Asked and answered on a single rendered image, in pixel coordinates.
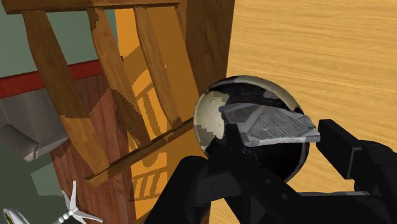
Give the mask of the grey ribbed flat tool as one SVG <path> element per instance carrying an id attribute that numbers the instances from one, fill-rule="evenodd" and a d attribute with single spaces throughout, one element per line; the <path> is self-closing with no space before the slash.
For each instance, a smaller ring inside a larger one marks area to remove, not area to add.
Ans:
<path id="1" fill-rule="evenodd" d="M 320 141 L 312 120 L 301 113 L 251 103 L 221 106 L 219 112 L 226 125 L 236 124 L 247 147 Z"/>

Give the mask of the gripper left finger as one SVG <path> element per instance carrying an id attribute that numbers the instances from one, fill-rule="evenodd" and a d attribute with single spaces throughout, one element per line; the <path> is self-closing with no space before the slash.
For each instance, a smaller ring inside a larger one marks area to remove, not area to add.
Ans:
<path id="1" fill-rule="evenodd" d="M 243 154 L 235 124 L 213 139 L 208 158 L 183 158 L 144 224 L 200 224 L 212 201 L 225 199 L 240 224 L 290 224 L 289 186 Z"/>

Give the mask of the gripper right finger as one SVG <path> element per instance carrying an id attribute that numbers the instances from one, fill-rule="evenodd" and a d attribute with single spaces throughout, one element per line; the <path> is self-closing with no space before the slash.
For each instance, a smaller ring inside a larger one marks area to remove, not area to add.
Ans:
<path id="1" fill-rule="evenodd" d="M 359 140 L 330 119 L 320 120 L 318 150 L 358 191 L 397 199 L 397 153 L 374 141 Z"/>

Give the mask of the grey sofa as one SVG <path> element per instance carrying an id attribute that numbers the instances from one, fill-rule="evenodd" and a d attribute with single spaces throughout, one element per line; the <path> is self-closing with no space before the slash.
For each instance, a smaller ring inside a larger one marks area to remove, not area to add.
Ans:
<path id="1" fill-rule="evenodd" d="M 0 99 L 0 145 L 31 162 L 68 140 L 45 88 Z"/>

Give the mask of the wooden table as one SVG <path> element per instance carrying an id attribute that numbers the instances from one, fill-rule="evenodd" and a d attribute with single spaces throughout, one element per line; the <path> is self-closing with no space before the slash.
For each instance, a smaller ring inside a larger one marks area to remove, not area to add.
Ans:
<path id="1" fill-rule="evenodd" d="M 181 0 L 199 92 L 250 74 L 397 151 L 397 0 Z"/>

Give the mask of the black and cream round bowl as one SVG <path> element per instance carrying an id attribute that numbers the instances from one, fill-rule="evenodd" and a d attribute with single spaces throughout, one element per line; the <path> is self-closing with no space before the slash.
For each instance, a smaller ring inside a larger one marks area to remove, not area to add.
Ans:
<path id="1" fill-rule="evenodd" d="M 200 147 L 205 150 L 214 138 L 222 139 L 225 123 L 219 108 L 251 103 L 304 114 L 295 98 L 278 84 L 256 76 L 231 76 L 212 84 L 198 99 L 193 128 Z M 258 167 L 266 167 L 289 181 L 303 166 L 310 143 L 281 143 L 247 147 L 242 150 Z"/>

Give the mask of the wooden slat-back chair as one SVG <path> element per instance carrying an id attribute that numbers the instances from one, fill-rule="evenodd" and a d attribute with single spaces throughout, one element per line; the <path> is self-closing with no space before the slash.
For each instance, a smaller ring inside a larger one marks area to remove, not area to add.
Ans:
<path id="1" fill-rule="evenodd" d="M 154 29 L 151 26 L 149 7 L 171 7 L 181 0 L 2 0 L 7 14 L 23 16 L 29 48 L 38 72 L 60 115 L 71 142 L 93 170 L 87 178 L 92 187 L 117 175 L 149 154 L 157 151 L 193 128 L 193 120 L 184 122 L 171 93 L 162 56 Z M 137 31 L 144 58 L 150 70 L 159 103 L 172 124 L 172 129 L 150 140 L 144 132 L 146 126 L 137 110 L 127 72 L 107 20 L 106 9 L 132 8 L 135 11 Z M 71 73 L 46 14 L 54 11 L 86 11 L 92 39 L 103 73 L 109 83 L 116 107 L 122 120 L 137 140 L 139 149 L 110 163 L 94 135 L 94 127 L 71 79 Z"/>

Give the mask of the silver star-shaped chair base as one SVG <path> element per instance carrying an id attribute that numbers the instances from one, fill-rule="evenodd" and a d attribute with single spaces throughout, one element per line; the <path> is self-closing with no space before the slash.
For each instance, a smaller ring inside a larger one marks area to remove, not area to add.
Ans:
<path id="1" fill-rule="evenodd" d="M 76 221 L 80 222 L 81 224 L 87 224 L 86 219 L 94 220 L 99 223 L 102 223 L 103 220 L 91 214 L 84 213 L 78 209 L 76 204 L 76 193 L 77 193 L 77 182 L 76 180 L 73 181 L 73 189 L 71 197 L 68 197 L 65 191 L 61 191 L 64 196 L 64 200 L 67 207 L 67 212 L 64 213 L 62 216 L 59 216 L 52 224 L 63 224 L 66 220 L 70 217 L 74 218 Z"/>

